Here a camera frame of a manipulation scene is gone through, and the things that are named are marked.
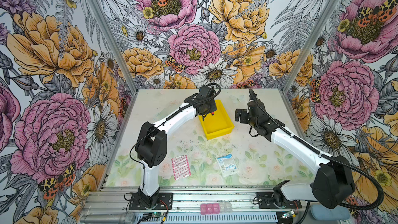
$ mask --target metal post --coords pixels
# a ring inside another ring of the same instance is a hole
[[[290,71],[289,75],[287,76],[287,79],[285,83],[282,86],[282,92],[286,94],[287,90],[289,89],[290,85],[292,82],[295,80],[296,75],[300,72],[301,67],[303,66],[306,58],[310,54],[310,51],[316,42],[317,38],[319,37],[319,33],[321,33],[322,28],[325,26],[326,21],[334,11],[336,4],[340,2],[341,0],[328,0],[327,4],[325,5],[325,8],[321,11],[319,14],[319,18],[316,21],[314,27],[312,28],[310,35],[307,39],[307,41],[304,44],[304,47],[301,49],[300,54],[298,55],[298,58],[296,60],[296,63],[292,67],[292,70]]]
[[[101,28],[102,33],[106,38],[113,55],[115,56],[117,64],[120,66],[120,69],[123,75],[125,76],[127,85],[130,87],[131,92],[134,94],[133,97],[135,97],[135,95],[137,94],[137,87],[134,83],[134,80],[132,79],[132,76],[130,75],[130,71],[126,65],[126,62],[122,57],[122,54],[120,52],[120,47],[117,44],[116,39],[112,33],[112,29],[108,24],[105,13],[102,11],[102,6],[100,5],[98,0],[86,0],[86,1],[87,4],[90,6],[91,14],[98,22],[98,25]]]

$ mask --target microphone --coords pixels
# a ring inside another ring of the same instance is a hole
[[[117,224],[133,224],[135,215],[133,212],[121,214],[88,214],[80,218],[80,222],[91,223],[117,223]]]

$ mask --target white robotic arm segment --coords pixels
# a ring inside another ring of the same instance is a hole
[[[180,128],[185,122],[188,120],[191,120],[195,117],[196,115],[196,109],[194,107],[188,107],[182,112],[178,113],[176,116],[174,116],[172,119],[166,121],[166,118],[172,115],[173,113],[177,112],[180,108],[189,105],[189,103],[182,103],[181,106],[175,110],[174,112],[170,113],[168,116],[164,117],[163,119],[157,121],[154,123],[156,127],[160,131],[164,130],[167,135],[171,135],[175,130]]]
[[[316,153],[314,153],[313,151],[305,147],[303,144],[292,138],[286,132],[282,131],[281,128],[277,128],[276,131],[272,133],[271,142],[274,142],[278,146],[287,150],[295,158],[297,158],[304,165],[306,165],[314,175],[316,175],[316,173],[318,172],[321,163],[327,164],[330,162],[329,160],[318,156]]]

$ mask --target table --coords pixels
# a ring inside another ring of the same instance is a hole
[[[186,97],[197,92],[197,89],[139,90],[105,187],[139,186],[142,165],[130,159],[129,151],[137,142],[142,124],[162,119],[176,110]],[[254,92],[272,117],[297,133],[278,89],[254,89]],[[207,140],[198,117],[185,123],[168,137],[167,156],[160,164],[160,187],[268,187],[286,179],[314,179],[308,168],[286,150],[261,136],[251,137],[249,125],[234,121],[235,109],[247,108],[247,89],[222,89],[216,99],[223,103],[235,128],[228,135]],[[222,177],[216,158],[229,153],[234,157],[239,171]],[[171,159],[181,155],[187,155],[192,175],[175,181]],[[132,156],[137,158],[137,153],[133,151]]]

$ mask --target floral tabletop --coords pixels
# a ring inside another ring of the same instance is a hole
[[[140,90],[132,114],[128,120],[120,147],[113,161],[106,187],[139,186],[142,166],[129,157],[132,145],[137,141],[141,125],[155,122],[174,111],[183,100],[197,89]],[[277,89],[255,89],[266,110],[296,132]],[[236,108],[247,108],[247,89],[222,89],[220,99],[235,128],[228,135],[207,140],[199,118],[185,123],[168,137],[167,156],[160,164],[159,185],[212,186],[212,185],[276,185],[290,179],[309,181],[314,175],[300,161],[283,148],[265,138],[249,135],[249,126],[234,122]],[[222,177],[217,157],[231,153],[238,173]],[[171,159],[187,155],[191,176],[174,180]]]

